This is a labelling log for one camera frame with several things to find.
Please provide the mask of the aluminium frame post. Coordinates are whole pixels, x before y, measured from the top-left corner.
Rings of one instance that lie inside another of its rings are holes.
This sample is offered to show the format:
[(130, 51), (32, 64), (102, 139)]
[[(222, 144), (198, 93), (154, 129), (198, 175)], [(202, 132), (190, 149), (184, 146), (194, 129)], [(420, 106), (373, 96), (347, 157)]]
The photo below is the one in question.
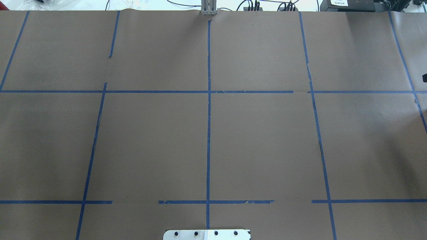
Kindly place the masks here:
[(201, 0), (201, 14), (202, 15), (217, 15), (217, 1), (216, 0)]

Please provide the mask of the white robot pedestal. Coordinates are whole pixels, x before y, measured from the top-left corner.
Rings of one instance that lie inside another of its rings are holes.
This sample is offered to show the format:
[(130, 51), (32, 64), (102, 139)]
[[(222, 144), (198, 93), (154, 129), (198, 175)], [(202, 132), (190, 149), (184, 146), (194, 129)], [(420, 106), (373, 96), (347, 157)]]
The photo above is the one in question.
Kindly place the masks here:
[(246, 229), (185, 229), (167, 230), (163, 240), (250, 240), (251, 232)]

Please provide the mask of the black power box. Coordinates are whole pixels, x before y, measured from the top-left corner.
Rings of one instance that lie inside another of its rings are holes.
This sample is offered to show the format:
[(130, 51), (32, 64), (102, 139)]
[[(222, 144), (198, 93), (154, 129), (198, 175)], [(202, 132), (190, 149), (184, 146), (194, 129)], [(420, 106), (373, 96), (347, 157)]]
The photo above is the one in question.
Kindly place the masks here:
[(321, 12), (387, 12), (392, 4), (388, 0), (324, 0)]

